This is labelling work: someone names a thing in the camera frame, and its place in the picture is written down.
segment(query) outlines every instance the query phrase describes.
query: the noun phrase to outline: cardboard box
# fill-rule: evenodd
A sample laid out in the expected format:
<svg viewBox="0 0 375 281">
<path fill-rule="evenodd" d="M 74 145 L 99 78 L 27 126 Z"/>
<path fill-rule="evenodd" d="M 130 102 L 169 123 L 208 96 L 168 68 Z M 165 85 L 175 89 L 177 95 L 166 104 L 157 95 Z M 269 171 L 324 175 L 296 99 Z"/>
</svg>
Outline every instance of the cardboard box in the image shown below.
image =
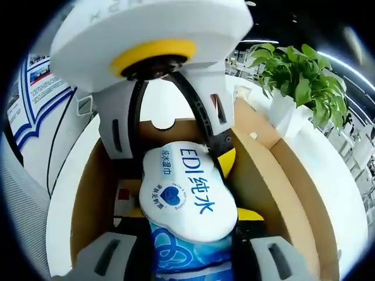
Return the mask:
<svg viewBox="0 0 375 281">
<path fill-rule="evenodd" d="M 306 177 L 308 174 L 272 126 L 246 102 L 240 104 L 237 100 L 235 118 L 236 126 L 232 131 L 237 154 L 228 184 L 237 206 L 260 213 L 270 234 L 283 236 L 303 254 L 311 273 L 338 280 L 332 226 L 315 186 Z M 257 140 L 248 135 L 252 132 L 257 133 Z M 201 143 L 203 140 L 194 120 L 176 120 L 167 131 L 157 130 L 151 122 L 142 122 L 140 135 L 144 149 L 173 141 Z M 86 164 L 74 203 L 71 223 L 73 264 L 81 249 L 112 226 L 117 185 L 113 164 L 98 141 Z"/>
<path fill-rule="evenodd" d="M 293 187 L 311 226 L 319 258 L 321 279 L 339 280 L 338 250 L 332 223 L 318 189 L 310 178 L 310 175 L 295 153 L 288 144 L 280 138 L 266 118 L 255 112 L 252 107 L 241 98 L 238 98 L 234 104 L 234 119 L 235 127 L 241 131 L 242 134 L 249 135 L 256 133 L 256 142 L 262 144 L 263 147 L 271 152 Z M 251 159 L 255 160 L 254 158 L 257 155 L 254 154 L 261 148 L 253 141 L 249 141 L 246 147 Z M 261 159 L 259 161 L 259 165 L 264 162 L 264 160 Z M 273 177 L 274 169 L 274 166 L 272 166 L 271 170 L 270 167 L 266 167 L 266 169 L 261 172 L 262 176 L 268 180 L 268 177 Z M 234 172 L 236 173 L 233 173 L 234 177 L 241 175 L 241 172 L 238 172 L 237 169 L 234 169 Z M 258 205 L 261 205 L 261 202 L 259 198 L 255 201 Z M 253 210 L 259 211 L 259 213 L 262 214 L 260 210 L 254 208 Z"/>
</svg>

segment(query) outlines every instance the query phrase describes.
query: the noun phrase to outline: white table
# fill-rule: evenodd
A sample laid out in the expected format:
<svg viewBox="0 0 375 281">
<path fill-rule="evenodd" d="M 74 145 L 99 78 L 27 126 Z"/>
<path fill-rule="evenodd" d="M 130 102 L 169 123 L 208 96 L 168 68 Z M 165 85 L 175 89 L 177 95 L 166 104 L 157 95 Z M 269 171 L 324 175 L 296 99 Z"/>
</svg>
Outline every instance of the white table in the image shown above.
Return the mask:
<svg viewBox="0 0 375 281">
<path fill-rule="evenodd" d="M 345 140 L 345 143 L 338 150 L 339 154 L 345 159 L 346 155 L 356 146 L 356 142 L 345 132 L 340 132 L 339 135 Z"/>
<path fill-rule="evenodd" d="M 249 103 L 268 114 L 271 101 L 261 88 L 239 77 L 227 76 L 227 91 L 233 93 L 236 84 L 252 92 Z M 159 116 L 162 108 L 168 116 Z M 170 82 L 158 80 L 150 83 L 141 108 L 141 120 L 152 120 L 157 126 L 168 128 L 168 120 L 192 118 L 187 102 Z M 65 275 L 71 268 L 70 223 L 79 180 L 96 141 L 99 138 L 98 116 L 87 126 L 68 155 L 57 180 L 47 218 L 46 249 L 51 275 Z M 325 203 L 335 232 L 337 248 L 342 256 L 340 275 L 344 276 L 357 261 L 367 242 L 366 213 L 356 183 L 335 148 L 317 129 L 307 124 L 299 134 L 286 142 L 306 167 Z"/>
</svg>

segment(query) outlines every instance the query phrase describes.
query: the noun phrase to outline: black slot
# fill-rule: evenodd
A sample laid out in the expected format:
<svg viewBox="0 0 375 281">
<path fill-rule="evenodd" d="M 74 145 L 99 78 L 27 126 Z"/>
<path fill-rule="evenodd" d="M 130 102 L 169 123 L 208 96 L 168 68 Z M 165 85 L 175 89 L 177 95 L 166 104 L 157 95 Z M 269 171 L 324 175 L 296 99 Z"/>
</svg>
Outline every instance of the black slot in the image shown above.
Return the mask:
<svg viewBox="0 0 375 281">
<path fill-rule="evenodd" d="M 212 128 L 211 128 L 211 125 L 206 125 L 206 131 L 208 133 L 208 136 L 212 136 Z"/>
<path fill-rule="evenodd" d="M 113 253 L 115 252 L 120 240 L 113 239 L 105 247 L 103 253 L 101 254 L 98 263 L 95 266 L 94 272 L 100 276 L 105 276 L 107 269 L 111 263 Z"/>
<path fill-rule="evenodd" d="M 118 128 L 118 119 L 112 121 L 112 134 L 113 141 L 115 143 L 115 148 L 118 152 L 122 152 L 121 142 L 120 142 L 120 130 Z"/>
<path fill-rule="evenodd" d="M 284 254 L 281 252 L 279 246 L 277 244 L 272 244 L 268 247 L 270 250 L 271 256 L 273 257 L 277 271 L 279 273 L 280 279 L 285 280 L 292 276 L 291 268 L 285 258 Z"/>
<path fill-rule="evenodd" d="M 225 118 L 225 113 L 223 105 L 221 104 L 220 98 L 217 94 L 211 95 L 212 101 L 214 101 L 214 106 L 217 107 L 217 117 L 219 118 L 220 124 L 225 124 L 227 119 Z"/>
<path fill-rule="evenodd" d="M 203 120 L 206 120 L 207 119 L 207 114 L 206 114 L 206 111 L 204 110 L 204 108 L 200 107 L 199 111 L 200 111 L 200 114 L 201 114 Z"/>
</svg>

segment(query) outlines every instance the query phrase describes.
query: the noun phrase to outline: wet wipes package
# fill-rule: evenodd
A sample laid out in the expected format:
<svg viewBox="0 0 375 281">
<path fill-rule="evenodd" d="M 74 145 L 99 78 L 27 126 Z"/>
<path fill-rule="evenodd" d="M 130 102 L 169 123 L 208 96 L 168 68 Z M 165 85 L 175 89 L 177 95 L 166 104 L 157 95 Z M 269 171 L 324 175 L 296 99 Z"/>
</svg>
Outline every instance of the wet wipes package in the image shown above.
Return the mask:
<svg viewBox="0 0 375 281">
<path fill-rule="evenodd" d="M 169 143 L 148 151 L 143 167 L 139 203 L 150 222 L 196 244 L 219 241 L 234 228 L 234 198 L 206 147 Z"/>
<path fill-rule="evenodd" d="M 167 229 L 151 222 L 150 226 L 156 273 L 191 271 L 230 260 L 231 235 L 211 243 L 194 244 L 175 237 Z"/>
</svg>

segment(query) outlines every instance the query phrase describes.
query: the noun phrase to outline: green leaf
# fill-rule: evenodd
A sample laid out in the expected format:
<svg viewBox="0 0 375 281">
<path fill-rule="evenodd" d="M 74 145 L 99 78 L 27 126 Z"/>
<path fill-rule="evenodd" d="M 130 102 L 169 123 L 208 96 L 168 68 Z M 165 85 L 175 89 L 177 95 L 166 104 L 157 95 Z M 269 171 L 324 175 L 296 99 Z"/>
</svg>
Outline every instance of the green leaf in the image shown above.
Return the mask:
<svg viewBox="0 0 375 281">
<path fill-rule="evenodd" d="M 343 116 L 346 116 L 346 112 L 347 112 L 347 108 L 346 108 L 346 104 L 345 104 L 345 101 L 342 97 L 339 97 L 339 96 L 335 96 L 334 97 L 334 100 L 337 104 L 337 107 L 340 111 L 340 113 L 343 115 Z"/>
<path fill-rule="evenodd" d="M 269 50 L 271 53 L 273 53 L 274 50 L 275 50 L 275 47 L 272 44 L 270 44 L 270 43 L 264 43 L 264 44 L 261 45 L 261 47 L 263 49 Z"/>
<path fill-rule="evenodd" d="M 297 63 L 298 62 L 298 56 L 294 53 L 294 48 L 292 46 L 289 46 L 287 48 L 287 55 L 290 61 Z"/>
<path fill-rule="evenodd" d="M 317 59 L 317 52 L 313 48 L 311 48 L 309 45 L 303 44 L 302 52 L 312 60 Z"/>
<path fill-rule="evenodd" d="M 322 100 L 315 100 L 315 109 L 314 109 L 314 117 L 313 117 L 313 124 L 316 128 L 319 126 L 323 119 L 326 116 L 327 108 L 324 106 Z"/>
<path fill-rule="evenodd" d="M 282 83 L 280 92 L 283 96 L 289 95 L 289 81 L 285 81 L 284 83 Z"/>
<path fill-rule="evenodd" d="M 258 83 L 259 83 L 259 85 L 263 88 L 263 86 L 264 86 L 264 77 L 260 77 L 260 78 L 258 79 Z"/>
<path fill-rule="evenodd" d="M 270 92 L 274 90 L 274 83 L 269 83 L 268 87 L 270 88 Z"/>
<path fill-rule="evenodd" d="M 282 51 L 282 52 L 284 52 L 284 53 L 287 53 L 287 51 L 288 51 L 288 48 L 287 48 L 287 47 L 277 47 L 276 49 L 277 49 L 277 50 L 280 50 L 280 51 Z"/>
<path fill-rule="evenodd" d="M 322 68 L 328 68 L 329 70 L 332 70 L 332 66 L 330 65 L 330 62 L 325 57 L 322 57 L 320 54 L 318 54 L 318 66 L 320 69 Z"/>
<path fill-rule="evenodd" d="M 270 51 L 266 49 L 261 49 L 261 50 L 256 50 L 251 56 L 255 58 L 265 57 L 269 59 L 271 57 L 271 53 Z"/>
<path fill-rule="evenodd" d="M 272 72 L 270 72 L 268 70 L 265 70 L 265 71 L 263 71 L 262 76 L 264 76 L 264 77 L 271 77 L 272 76 Z"/>
<path fill-rule="evenodd" d="M 333 122 L 333 124 L 335 124 L 335 126 L 337 128 L 342 128 L 344 120 L 343 120 L 343 117 L 342 117 L 342 115 L 339 111 L 335 111 L 332 114 L 332 122 Z"/>
<path fill-rule="evenodd" d="M 293 54 L 297 55 L 298 58 L 301 60 L 301 59 L 308 59 L 309 57 L 303 53 L 301 53 L 299 50 L 297 50 L 296 48 L 294 48 L 293 46 L 291 46 L 292 50 L 293 50 Z"/>
<path fill-rule="evenodd" d="M 295 102 L 297 107 L 311 100 L 311 88 L 308 79 L 300 79 L 295 89 Z"/>
<path fill-rule="evenodd" d="M 252 45 L 252 47 L 249 49 L 249 52 L 252 53 L 253 51 L 255 51 L 257 48 L 259 48 L 261 46 L 261 44 L 255 44 L 255 45 Z"/>
<path fill-rule="evenodd" d="M 299 65 L 300 72 L 303 73 L 304 77 L 312 83 L 319 77 L 320 69 L 318 64 L 314 60 L 305 60 Z"/>
<path fill-rule="evenodd" d="M 325 126 L 328 123 L 329 118 L 332 116 L 332 109 L 330 107 L 325 107 L 326 111 L 324 113 L 324 116 L 321 120 L 321 125 Z"/>
<path fill-rule="evenodd" d="M 253 61 L 253 63 L 252 63 L 251 66 L 249 66 L 249 67 L 257 66 L 257 65 L 259 65 L 259 64 L 261 64 L 261 63 L 263 63 L 263 62 L 265 62 L 265 61 L 267 61 L 267 58 L 266 58 L 266 57 L 258 57 L 258 58 L 256 58 L 256 59 Z"/>
<path fill-rule="evenodd" d="M 268 96 L 267 93 L 265 92 L 265 89 L 262 88 L 262 92 L 263 92 L 263 94 L 264 94 L 267 98 L 269 98 L 269 96 Z"/>
<path fill-rule="evenodd" d="M 266 66 L 267 71 L 273 72 L 275 71 L 275 68 L 280 66 L 280 64 L 278 63 L 277 59 L 273 57 L 273 58 L 267 59 L 267 63 L 265 66 Z"/>
<path fill-rule="evenodd" d="M 338 94 L 341 96 L 344 96 L 345 91 L 342 85 L 340 84 L 339 80 L 337 80 L 333 76 L 324 76 L 323 79 L 325 79 L 329 85 L 329 87 L 333 90 L 335 90 Z"/>
</svg>

